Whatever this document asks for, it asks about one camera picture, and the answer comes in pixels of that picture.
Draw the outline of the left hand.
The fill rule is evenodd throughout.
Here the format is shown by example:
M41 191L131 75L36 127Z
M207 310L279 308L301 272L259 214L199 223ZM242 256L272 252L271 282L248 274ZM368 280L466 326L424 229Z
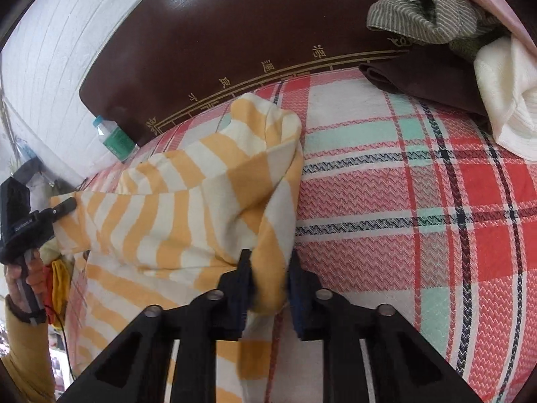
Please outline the left hand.
M25 263L27 269L18 264L5 266L5 281L12 303L22 312L31 313L32 309L29 306L24 287L29 286L35 298L41 302L47 290L46 276L44 264L37 249L32 251L32 258L26 259Z

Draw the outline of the left forearm tan sleeve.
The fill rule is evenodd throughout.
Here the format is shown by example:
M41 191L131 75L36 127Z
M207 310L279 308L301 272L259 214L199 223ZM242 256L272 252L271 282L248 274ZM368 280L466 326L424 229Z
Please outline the left forearm tan sleeve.
M9 353L1 358L3 365L27 402L55 402L55 378L48 345L48 325L33 326L25 315L5 301L5 325Z

